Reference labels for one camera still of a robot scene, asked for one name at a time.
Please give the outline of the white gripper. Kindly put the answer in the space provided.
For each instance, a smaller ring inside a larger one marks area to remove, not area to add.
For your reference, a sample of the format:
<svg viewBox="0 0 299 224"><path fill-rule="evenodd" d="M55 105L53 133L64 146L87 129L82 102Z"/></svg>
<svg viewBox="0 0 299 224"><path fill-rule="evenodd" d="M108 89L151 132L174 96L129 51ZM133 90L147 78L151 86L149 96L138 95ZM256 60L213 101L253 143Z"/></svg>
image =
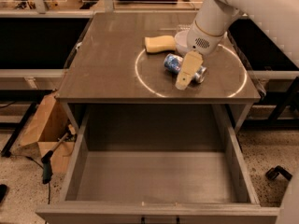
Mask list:
<svg viewBox="0 0 299 224"><path fill-rule="evenodd" d="M195 51L189 51L183 58L176 80L177 89L184 91L189 86L195 73L202 66L202 55L212 53L221 42L223 36L223 29L213 28L211 25L204 28L197 21L192 23L187 33L186 41L188 49Z"/></svg>

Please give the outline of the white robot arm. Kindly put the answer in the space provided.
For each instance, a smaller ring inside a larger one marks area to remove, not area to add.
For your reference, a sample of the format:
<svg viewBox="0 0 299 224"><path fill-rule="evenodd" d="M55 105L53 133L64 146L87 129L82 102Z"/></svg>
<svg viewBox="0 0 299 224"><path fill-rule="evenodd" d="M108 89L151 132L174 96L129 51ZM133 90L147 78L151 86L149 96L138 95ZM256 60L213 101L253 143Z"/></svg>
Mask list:
<svg viewBox="0 0 299 224"><path fill-rule="evenodd" d="M188 52L176 81L179 90L188 87L203 57L243 14L299 66L299 0L204 0L186 37Z"/></svg>

